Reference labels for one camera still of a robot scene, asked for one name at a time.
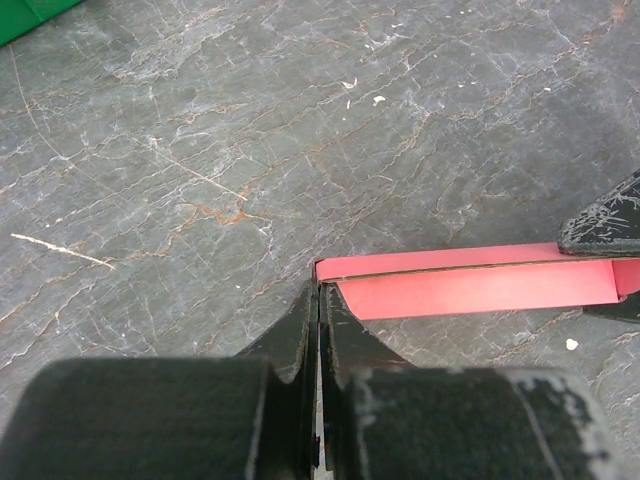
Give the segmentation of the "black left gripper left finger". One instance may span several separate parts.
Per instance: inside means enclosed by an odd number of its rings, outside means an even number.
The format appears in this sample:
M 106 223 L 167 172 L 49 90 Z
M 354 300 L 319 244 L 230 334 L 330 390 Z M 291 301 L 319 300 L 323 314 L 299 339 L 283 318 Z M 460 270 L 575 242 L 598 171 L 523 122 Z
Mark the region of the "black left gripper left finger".
M 5 479 L 310 479 L 318 289 L 230 357 L 56 361 L 1 440 Z

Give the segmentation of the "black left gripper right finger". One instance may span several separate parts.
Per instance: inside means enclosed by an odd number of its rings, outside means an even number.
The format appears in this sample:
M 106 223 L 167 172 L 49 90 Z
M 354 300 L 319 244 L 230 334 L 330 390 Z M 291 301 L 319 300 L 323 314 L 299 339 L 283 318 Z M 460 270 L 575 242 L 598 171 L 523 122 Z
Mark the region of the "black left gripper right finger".
M 325 462 L 338 479 L 616 479 L 588 385 L 552 368 L 420 368 L 319 291 Z

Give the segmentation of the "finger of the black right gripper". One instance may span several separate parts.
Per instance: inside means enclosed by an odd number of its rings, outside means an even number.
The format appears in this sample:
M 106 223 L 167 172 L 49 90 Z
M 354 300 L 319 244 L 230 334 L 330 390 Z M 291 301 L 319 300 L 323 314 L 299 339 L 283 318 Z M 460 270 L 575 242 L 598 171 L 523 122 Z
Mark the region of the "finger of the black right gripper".
M 640 322 L 639 304 L 637 302 L 585 306 L 583 313 L 625 323 L 638 324 Z
M 564 254 L 639 256 L 639 171 L 564 221 L 558 237 Z

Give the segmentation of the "pink paper box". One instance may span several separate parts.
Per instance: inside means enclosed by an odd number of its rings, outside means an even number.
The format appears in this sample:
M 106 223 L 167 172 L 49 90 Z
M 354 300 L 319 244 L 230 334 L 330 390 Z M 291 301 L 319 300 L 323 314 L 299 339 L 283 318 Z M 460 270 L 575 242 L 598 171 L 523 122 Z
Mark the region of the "pink paper box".
M 639 256 L 568 255 L 554 243 L 336 257 L 314 276 L 360 320 L 616 305 L 639 290 Z

